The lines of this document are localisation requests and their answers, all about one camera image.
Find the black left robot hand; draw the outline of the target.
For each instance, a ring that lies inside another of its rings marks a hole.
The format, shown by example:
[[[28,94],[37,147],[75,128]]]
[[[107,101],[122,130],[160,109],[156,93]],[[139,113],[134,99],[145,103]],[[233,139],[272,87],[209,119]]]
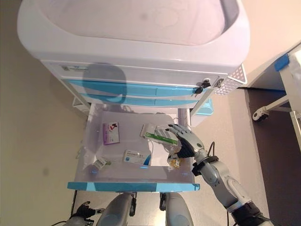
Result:
[[[89,217],[92,217],[94,215],[102,214],[105,211],[105,208],[100,208],[100,209],[93,209],[91,208],[90,205],[91,201],[86,201],[82,203],[77,211],[71,215],[72,217],[81,217],[84,219],[87,219]]]

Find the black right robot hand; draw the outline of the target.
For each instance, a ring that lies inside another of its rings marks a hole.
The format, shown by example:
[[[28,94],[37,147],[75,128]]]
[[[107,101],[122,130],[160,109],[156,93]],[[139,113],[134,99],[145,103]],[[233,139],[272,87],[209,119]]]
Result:
[[[202,141],[187,127],[168,124],[166,131],[172,132],[181,143],[180,151],[176,154],[178,158],[194,157],[197,152],[205,149]]]

